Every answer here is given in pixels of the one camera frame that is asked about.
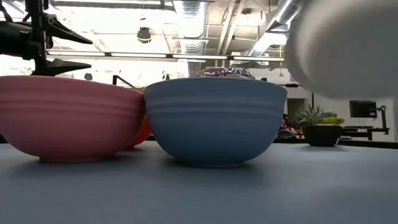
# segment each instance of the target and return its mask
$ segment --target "bowl base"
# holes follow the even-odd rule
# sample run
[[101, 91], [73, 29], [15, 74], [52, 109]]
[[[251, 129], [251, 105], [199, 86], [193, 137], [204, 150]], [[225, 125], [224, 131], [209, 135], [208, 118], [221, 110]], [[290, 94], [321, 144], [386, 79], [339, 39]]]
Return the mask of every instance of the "bowl base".
[[108, 156], [98, 157], [72, 157], [72, 158], [47, 158], [40, 157], [40, 162], [51, 162], [51, 163], [82, 163], [82, 162], [96, 162], [108, 158]]
[[232, 162], [232, 163], [187, 162], [187, 164], [193, 167], [202, 167], [202, 168], [234, 168], [243, 165], [243, 162]]

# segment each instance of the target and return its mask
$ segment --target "computer monitor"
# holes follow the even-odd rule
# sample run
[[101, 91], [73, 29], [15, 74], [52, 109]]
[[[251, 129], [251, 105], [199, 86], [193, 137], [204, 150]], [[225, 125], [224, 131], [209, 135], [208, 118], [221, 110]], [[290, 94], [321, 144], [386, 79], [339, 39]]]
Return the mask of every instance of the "computer monitor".
[[349, 113], [352, 118], [377, 118], [376, 102], [350, 100]]

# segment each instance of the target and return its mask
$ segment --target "green leaves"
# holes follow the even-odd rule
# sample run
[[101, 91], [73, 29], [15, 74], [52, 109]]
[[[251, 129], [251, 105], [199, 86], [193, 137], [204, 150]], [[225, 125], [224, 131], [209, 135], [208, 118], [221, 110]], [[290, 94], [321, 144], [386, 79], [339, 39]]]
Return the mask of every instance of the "green leaves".
[[308, 110], [296, 113], [297, 119], [303, 127], [319, 124], [325, 117], [324, 109], [319, 105], [315, 108], [308, 106]]
[[308, 106], [307, 110], [296, 113], [296, 116], [303, 128], [317, 124], [340, 125], [344, 123], [344, 119], [338, 118], [335, 112], [325, 112], [319, 105], [315, 108]]

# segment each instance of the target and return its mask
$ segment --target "bowl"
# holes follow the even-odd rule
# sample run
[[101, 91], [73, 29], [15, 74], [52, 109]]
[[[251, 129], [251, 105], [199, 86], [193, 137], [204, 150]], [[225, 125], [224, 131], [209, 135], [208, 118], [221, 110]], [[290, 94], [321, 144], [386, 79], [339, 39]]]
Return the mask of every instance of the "bowl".
[[143, 143], [150, 136], [150, 126], [148, 117], [145, 116], [144, 121], [142, 122], [141, 129], [138, 132], [138, 135], [134, 139], [134, 141], [129, 146], [130, 149], [134, 149], [134, 146]]
[[130, 144], [144, 118], [143, 94], [102, 83], [0, 77], [0, 133], [45, 162], [104, 159]]
[[144, 90], [150, 130], [171, 156], [200, 167], [235, 167], [277, 136], [287, 91], [248, 78], [166, 80]]

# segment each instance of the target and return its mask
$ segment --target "black plant pot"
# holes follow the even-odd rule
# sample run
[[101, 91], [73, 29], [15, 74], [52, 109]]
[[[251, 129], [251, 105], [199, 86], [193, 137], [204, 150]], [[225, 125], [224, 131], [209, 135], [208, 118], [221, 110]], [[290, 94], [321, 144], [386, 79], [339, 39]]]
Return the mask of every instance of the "black plant pot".
[[310, 146], [333, 147], [339, 140], [343, 128], [334, 125], [316, 125], [304, 128], [303, 132]]

